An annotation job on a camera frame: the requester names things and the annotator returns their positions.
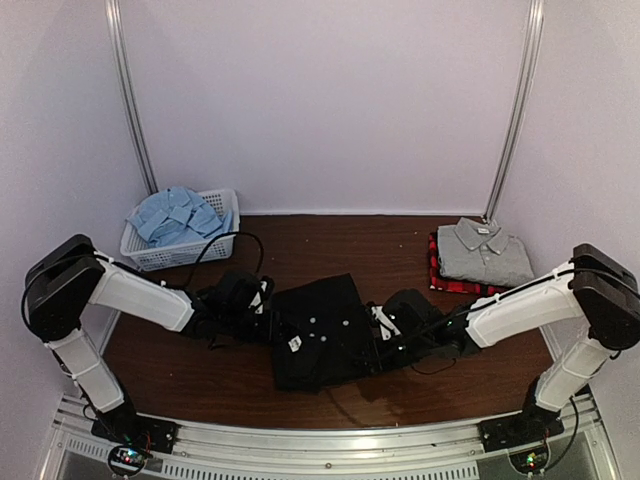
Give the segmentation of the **red black plaid shirt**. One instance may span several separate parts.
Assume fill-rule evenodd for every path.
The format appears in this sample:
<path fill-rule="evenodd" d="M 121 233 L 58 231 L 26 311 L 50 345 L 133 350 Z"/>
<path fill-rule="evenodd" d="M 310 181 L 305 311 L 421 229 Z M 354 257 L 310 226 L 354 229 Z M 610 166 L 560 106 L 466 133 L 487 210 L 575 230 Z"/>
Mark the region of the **red black plaid shirt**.
<path fill-rule="evenodd" d="M 491 296 L 498 293 L 504 293 L 507 291 L 507 288 L 505 287 L 487 285 L 465 280 L 455 280 L 442 276 L 439 264 L 439 252 L 436 232 L 431 232 L 429 234 L 427 263 L 429 288 L 431 290 L 457 294 L 475 294 L 483 297 Z"/>

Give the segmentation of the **black long sleeve shirt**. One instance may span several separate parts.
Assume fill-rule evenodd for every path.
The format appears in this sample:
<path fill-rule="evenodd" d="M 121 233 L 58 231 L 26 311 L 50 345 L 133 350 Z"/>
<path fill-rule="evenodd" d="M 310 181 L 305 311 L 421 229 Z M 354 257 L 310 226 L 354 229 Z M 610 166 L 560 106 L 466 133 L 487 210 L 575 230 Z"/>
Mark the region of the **black long sleeve shirt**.
<path fill-rule="evenodd" d="M 280 291 L 271 312 L 279 327 L 271 362 L 280 391 L 317 393 L 393 366 L 349 274 Z"/>

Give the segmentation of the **grey button shirt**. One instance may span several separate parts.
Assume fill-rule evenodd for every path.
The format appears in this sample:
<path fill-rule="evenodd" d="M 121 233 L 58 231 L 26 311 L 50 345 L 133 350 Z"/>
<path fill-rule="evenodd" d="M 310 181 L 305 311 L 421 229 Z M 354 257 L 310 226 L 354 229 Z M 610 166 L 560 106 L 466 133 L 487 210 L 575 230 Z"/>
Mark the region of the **grey button shirt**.
<path fill-rule="evenodd" d="M 496 223 L 461 218 L 436 232 L 440 274 L 452 280 L 513 288 L 535 276 L 524 243 Z"/>

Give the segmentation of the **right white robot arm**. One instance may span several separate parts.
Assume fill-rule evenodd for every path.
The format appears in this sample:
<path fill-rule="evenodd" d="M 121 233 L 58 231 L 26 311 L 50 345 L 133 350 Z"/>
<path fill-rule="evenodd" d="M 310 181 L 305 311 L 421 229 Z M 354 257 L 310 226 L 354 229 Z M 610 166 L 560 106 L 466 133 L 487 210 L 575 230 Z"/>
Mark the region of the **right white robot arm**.
<path fill-rule="evenodd" d="M 639 342 L 639 282 L 591 244 L 576 246 L 569 261 L 519 287 L 449 313 L 418 291 L 401 290 L 385 305 L 367 308 L 381 339 L 375 365 L 396 368 L 427 355 L 460 358 L 557 322 L 584 329 L 532 383 L 523 412 L 513 419 L 519 440 L 535 440 L 613 356 Z"/>

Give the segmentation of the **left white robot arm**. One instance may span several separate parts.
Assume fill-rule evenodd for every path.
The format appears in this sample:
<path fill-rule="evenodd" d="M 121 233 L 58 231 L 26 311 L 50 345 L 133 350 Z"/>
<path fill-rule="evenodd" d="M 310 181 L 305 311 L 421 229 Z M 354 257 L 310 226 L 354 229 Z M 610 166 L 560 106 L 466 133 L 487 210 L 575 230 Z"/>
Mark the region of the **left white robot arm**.
<path fill-rule="evenodd" d="M 168 332 L 214 341 L 269 344 L 279 319 L 270 308 L 271 278 L 229 270 L 199 290 L 152 280 L 77 234 L 33 265 L 20 300 L 24 325 L 66 369 L 106 429 L 123 444 L 137 442 L 144 424 L 130 410 L 126 389 L 86 333 L 82 317 L 98 308 L 147 321 Z"/>

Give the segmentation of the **light blue shirt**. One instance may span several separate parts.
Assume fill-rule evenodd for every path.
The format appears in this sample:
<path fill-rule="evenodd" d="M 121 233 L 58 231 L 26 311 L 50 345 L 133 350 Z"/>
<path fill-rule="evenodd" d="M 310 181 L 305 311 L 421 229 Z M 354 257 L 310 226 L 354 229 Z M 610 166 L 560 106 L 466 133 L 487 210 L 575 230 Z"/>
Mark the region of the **light blue shirt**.
<path fill-rule="evenodd" d="M 129 215 L 131 225 L 149 248 L 205 242 L 232 231 L 234 213 L 218 214 L 200 194 L 171 187 L 141 202 Z"/>

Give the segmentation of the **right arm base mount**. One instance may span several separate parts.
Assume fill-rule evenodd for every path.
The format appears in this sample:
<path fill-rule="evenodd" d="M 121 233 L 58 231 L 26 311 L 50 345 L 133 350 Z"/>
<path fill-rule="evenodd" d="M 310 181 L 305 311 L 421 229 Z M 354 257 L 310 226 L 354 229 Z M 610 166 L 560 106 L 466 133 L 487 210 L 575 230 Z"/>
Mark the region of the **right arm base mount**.
<path fill-rule="evenodd" d="M 534 380 L 530 384 L 519 413 L 478 424 L 484 451 L 508 450 L 511 466 L 529 477 L 541 474 L 550 465 L 548 440 L 564 432 L 560 411 L 549 411 L 536 404 L 537 383 Z"/>

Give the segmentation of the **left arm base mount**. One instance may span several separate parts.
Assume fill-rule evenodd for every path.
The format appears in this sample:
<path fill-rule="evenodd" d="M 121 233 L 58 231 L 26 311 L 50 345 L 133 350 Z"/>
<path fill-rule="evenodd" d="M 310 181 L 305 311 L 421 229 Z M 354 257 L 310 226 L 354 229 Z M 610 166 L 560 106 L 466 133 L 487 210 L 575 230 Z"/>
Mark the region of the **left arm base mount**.
<path fill-rule="evenodd" d="M 88 403 L 94 414 L 91 434 L 114 443 L 106 463 L 117 477 L 130 479 L 155 460 L 174 451 L 178 425 L 173 421 L 140 415 L 127 392 L 124 401 L 108 412 Z"/>

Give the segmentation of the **left aluminium frame post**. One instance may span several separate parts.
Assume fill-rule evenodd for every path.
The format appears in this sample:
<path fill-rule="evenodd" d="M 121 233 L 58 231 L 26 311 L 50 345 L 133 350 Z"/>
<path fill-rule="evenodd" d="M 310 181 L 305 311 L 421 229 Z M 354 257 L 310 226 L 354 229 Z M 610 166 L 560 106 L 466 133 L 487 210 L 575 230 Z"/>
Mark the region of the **left aluminium frame post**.
<path fill-rule="evenodd" d="M 107 27 L 115 61 L 116 76 L 125 112 L 125 119 L 145 190 L 148 195 L 151 195 L 158 191 L 158 184 L 149 157 L 149 151 L 136 101 L 133 78 L 126 49 L 121 5 L 118 0 L 106 0 L 104 4 Z"/>

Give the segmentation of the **aluminium frame post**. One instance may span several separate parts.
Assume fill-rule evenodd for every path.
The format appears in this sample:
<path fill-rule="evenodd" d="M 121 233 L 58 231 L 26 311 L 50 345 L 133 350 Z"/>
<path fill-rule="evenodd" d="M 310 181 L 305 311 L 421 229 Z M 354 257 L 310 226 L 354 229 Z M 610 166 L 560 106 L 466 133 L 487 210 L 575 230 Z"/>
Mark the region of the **aluminium frame post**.
<path fill-rule="evenodd" d="M 149 157 L 149 151 L 136 101 L 133 78 L 126 49 L 121 5 L 118 0 L 106 0 L 104 4 L 107 27 L 115 61 L 116 76 L 125 112 L 125 119 L 145 190 L 148 195 L 151 195 L 158 191 L 158 184 Z"/>
<path fill-rule="evenodd" d="M 518 139 L 524 123 L 526 108 L 537 69 L 543 30 L 544 1 L 531 0 L 529 2 L 523 50 L 512 109 L 492 189 L 482 215 L 485 223 L 492 223 L 496 218 L 499 203 L 506 186 L 510 166 L 515 157 Z"/>

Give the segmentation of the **right aluminium frame post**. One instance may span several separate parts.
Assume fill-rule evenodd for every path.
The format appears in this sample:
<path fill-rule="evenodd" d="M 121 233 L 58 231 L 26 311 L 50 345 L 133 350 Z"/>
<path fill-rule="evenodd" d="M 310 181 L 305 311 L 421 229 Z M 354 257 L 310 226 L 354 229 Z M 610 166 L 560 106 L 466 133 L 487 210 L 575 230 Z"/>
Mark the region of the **right aluminium frame post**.
<path fill-rule="evenodd" d="M 544 1 L 531 0 L 529 2 L 523 50 L 512 109 L 492 189 L 482 215 L 485 223 L 492 223 L 496 218 L 499 203 L 506 186 L 510 166 L 515 157 L 518 139 L 524 123 L 526 108 L 537 69 L 543 30 Z"/>

